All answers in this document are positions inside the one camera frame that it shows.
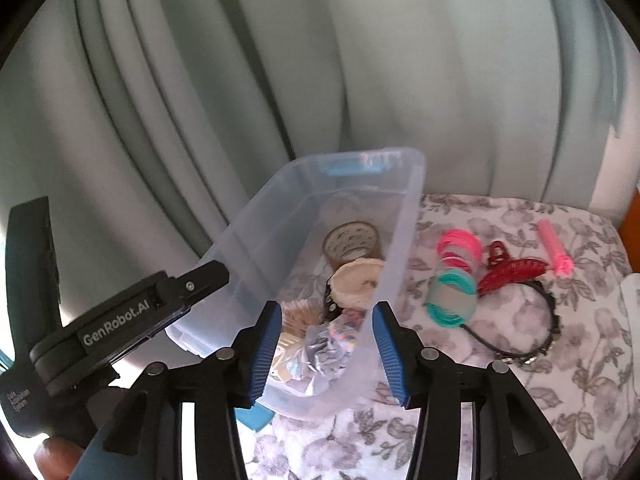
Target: human hand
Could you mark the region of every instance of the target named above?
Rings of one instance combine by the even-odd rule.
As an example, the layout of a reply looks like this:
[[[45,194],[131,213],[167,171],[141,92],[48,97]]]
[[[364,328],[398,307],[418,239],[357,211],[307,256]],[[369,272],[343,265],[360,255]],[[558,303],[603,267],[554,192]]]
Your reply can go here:
[[[84,453],[80,446],[64,438],[48,438],[38,446],[34,459],[44,480],[67,480]]]

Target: pink toy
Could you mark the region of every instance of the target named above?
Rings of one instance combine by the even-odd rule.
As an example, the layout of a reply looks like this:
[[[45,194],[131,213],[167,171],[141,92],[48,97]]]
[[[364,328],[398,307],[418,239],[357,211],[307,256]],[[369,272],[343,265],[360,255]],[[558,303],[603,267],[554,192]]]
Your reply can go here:
[[[562,242],[549,220],[538,222],[540,239],[545,246],[546,253],[551,260],[551,266],[556,276],[571,274],[574,270],[574,261],[567,255]]]

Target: floral bedsheet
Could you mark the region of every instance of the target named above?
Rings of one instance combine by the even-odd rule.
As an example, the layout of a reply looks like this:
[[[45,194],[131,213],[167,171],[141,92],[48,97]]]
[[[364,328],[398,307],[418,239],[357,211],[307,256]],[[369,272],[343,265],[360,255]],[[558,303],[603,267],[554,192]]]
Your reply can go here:
[[[545,258],[535,222],[549,218],[575,262],[572,276],[542,277],[558,300],[562,336],[547,357],[512,365],[569,451],[585,480],[612,479],[640,439],[640,399],[634,391],[631,336],[620,281],[629,272],[612,224],[582,210],[518,199],[425,195],[410,259],[412,276],[399,320],[457,362],[485,367],[492,354],[462,329],[437,326],[422,303],[437,265],[435,245],[451,228],[473,231],[484,244],[503,240],[513,257]],[[325,269],[302,282],[319,283]],[[481,299],[470,325],[502,348],[525,351],[545,336],[548,310],[521,285]],[[459,478],[471,475],[470,407],[463,407]],[[249,478],[267,480],[404,479],[411,458],[417,411],[396,405],[379,383],[370,402],[324,421],[276,415],[260,433],[241,430]]]

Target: crumpled foil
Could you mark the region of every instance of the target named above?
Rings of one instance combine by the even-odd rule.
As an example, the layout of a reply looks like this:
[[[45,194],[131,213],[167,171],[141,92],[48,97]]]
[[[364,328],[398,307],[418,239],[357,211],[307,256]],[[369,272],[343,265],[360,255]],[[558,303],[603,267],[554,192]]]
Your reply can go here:
[[[287,356],[286,368],[293,376],[287,386],[304,396],[325,392],[343,374],[361,323],[358,315],[347,313],[332,322],[310,326],[304,345]]]

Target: screw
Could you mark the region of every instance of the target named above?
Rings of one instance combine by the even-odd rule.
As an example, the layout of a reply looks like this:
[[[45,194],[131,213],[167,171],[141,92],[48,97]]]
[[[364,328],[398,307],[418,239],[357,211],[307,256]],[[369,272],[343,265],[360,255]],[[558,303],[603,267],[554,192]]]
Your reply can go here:
[[[160,361],[156,361],[155,363],[151,363],[145,368],[145,374],[155,376],[160,375],[165,370],[166,364],[161,363]]]
[[[222,347],[220,350],[216,352],[216,357],[221,361],[228,361],[234,355],[236,355],[236,353],[234,352],[234,349],[228,346]]]
[[[504,361],[494,361],[491,363],[491,368],[493,368],[497,374],[505,374],[509,371],[509,365]]]
[[[440,357],[440,352],[438,352],[435,348],[431,346],[427,346],[427,348],[423,348],[420,355],[423,359],[427,359],[427,361],[435,361],[438,357]]]

